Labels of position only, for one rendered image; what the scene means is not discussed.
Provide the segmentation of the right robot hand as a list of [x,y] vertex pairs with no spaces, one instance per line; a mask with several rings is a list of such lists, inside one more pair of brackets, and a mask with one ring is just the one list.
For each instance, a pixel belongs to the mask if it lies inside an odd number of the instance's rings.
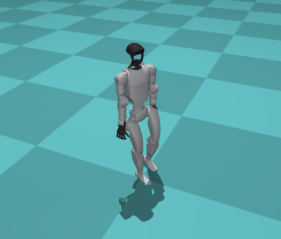
[[[126,121],[124,121],[124,126],[121,126],[121,125],[118,125],[118,129],[117,129],[117,135],[116,135],[116,137],[119,137],[120,139],[125,139],[126,140],[126,138],[125,138],[125,134],[129,137],[129,135],[127,134],[127,132],[126,132],[126,129],[125,129],[125,127],[126,127]],[[120,135],[121,135],[121,137],[120,137]]]

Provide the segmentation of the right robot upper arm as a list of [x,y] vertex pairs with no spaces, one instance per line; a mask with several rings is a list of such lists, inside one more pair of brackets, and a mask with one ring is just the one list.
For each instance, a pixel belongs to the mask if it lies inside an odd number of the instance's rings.
[[128,98],[125,97],[125,83],[127,81],[127,73],[121,72],[115,75],[114,81],[116,83],[116,91],[118,95],[118,99],[122,102],[122,107],[127,106],[129,104]]

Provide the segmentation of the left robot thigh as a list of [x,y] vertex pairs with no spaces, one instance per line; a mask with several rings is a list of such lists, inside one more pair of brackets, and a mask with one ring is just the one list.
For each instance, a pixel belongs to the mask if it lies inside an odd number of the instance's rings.
[[147,142],[150,146],[154,146],[159,142],[160,139],[160,118],[158,111],[153,106],[146,106],[148,109],[148,127],[150,136],[147,138]]

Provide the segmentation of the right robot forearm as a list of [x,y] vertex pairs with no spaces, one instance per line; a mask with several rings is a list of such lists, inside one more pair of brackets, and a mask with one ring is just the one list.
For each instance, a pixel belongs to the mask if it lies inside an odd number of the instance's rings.
[[118,117],[119,122],[118,122],[118,124],[121,125],[121,126],[124,126],[124,121],[126,119],[126,106],[122,107],[122,102],[119,99],[117,107],[118,107],[118,114],[119,114],[119,117]]

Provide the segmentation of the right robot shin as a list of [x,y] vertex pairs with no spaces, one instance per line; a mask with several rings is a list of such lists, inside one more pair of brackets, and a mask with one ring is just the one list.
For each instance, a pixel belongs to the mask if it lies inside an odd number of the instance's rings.
[[132,160],[137,168],[138,175],[141,176],[143,174],[143,166],[144,166],[144,156],[140,154],[139,157],[135,154],[134,149],[131,150]]

